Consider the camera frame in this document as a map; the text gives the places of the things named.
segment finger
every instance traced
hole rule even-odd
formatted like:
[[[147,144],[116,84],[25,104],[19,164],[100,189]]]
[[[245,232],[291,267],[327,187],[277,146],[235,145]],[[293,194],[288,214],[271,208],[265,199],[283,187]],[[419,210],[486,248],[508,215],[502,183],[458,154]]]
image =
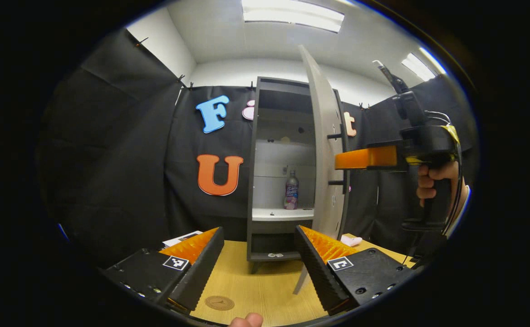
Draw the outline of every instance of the finger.
[[[251,312],[248,314],[245,319],[251,324],[252,327],[261,327],[263,325],[263,316]]]
[[[433,198],[437,194],[437,190],[433,188],[417,188],[416,195],[418,198]]]
[[[251,324],[243,318],[236,317],[231,321],[231,324],[228,327],[253,327]]]
[[[435,180],[441,180],[443,178],[458,178],[458,162],[450,161],[447,162],[440,168],[429,169],[428,176]]]
[[[418,167],[418,175],[419,176],[427,176],[428,175],[428,166],[427,165],[420,165]]]
[[[418,187],[419,188],[432,188],[435,186],[435,180],[428,176],[419,176],[418,177]]]

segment open cabinet door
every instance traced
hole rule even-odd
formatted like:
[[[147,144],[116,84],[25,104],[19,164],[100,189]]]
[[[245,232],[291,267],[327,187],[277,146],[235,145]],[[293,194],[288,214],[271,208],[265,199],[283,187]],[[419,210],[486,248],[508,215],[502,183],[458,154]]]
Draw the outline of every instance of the open cabinet door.
[[[334,90],[319,65],[304,46],[300,45],[299,51],[307,71],[315,125],[315,212],[312,229],[337,239],[344,210],[344,185],[330,185],[329,181],[346,182],[344,172],[334,170],[335,155],[343,152],[342,137],[347,137],[341,126],[343,115]],[[333,134],[341,134],[342,137],[328,139],[328,135]],[[309,278],[304,266],[294,294],[298,294],[306,280]]]

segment paper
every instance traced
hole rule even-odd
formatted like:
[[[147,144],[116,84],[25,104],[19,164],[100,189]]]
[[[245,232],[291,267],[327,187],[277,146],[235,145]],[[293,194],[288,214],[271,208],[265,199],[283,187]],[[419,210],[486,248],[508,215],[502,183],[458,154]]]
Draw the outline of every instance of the paper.
[[[164,248],[167,248],[167,247],[173,246],[174,244],[179,244],[180,242],[186,240],[187,238],[191,238],[192,236],[195,236],[195,235],[198,235],[198,234],[202,234],[202,232],[200,232],[199,230],[195,230],[192,233],[189,233],[189,234],[186,234],[186,235],[182,235],[182,236],[178,236],[177,238],[172,238],[172,240],[167,240],[167,241],[164,241],[162,243],[164,244]]]

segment orange gripper pad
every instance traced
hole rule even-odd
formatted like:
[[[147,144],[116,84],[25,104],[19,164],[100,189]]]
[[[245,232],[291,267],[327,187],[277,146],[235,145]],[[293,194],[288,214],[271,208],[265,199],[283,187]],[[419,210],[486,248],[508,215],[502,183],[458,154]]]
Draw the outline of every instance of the orange gripper pad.
[[[360,149],[337,154],[335,169],[365,169],[368,166],[396,166],[396,146]]]
[[[358,250],[355,250],[338,240],[334,240],[333,238],[330,238],[330,236],[316,232],[307,227],[299,227],[306,234],[309,242],[313,244],[317,254],[319,254],[324,263],[328,263],[328,260],[331,259],[345,257],[346,255],[358,252]]]
[[[187,238],[186,240],[159,252],[165,255],[174,255],[175,257],[186,259],[191,265],[193,265],[202,250],[205,249],[205,246],[209,243],[213,235],[215,235],[217,229],[219,228],[217,227],[207,230],[203,234]]]

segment black handle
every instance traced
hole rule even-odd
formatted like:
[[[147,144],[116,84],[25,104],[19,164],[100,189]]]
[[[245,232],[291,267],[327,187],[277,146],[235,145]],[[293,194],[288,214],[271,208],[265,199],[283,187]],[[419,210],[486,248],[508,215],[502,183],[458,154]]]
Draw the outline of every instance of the black handle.
[[[424,199],[423,221],[427,225],[433,223],[442,223],[444,225],[451,201],[450,180],[448,178],[435,180],[433,188],[437,190],[437,194],[433,198]]]
[[[429,169],[440,168],[446,162],[429,164]],[[413,232],[439,232],[445,227],[447,213],[454,199],[450,198],[450,180],[444,178],[435,180],[433,189],[437,191],[434,198],[424,199],[423,217],[420,221],[405,221],[402,223],[404,230]]]

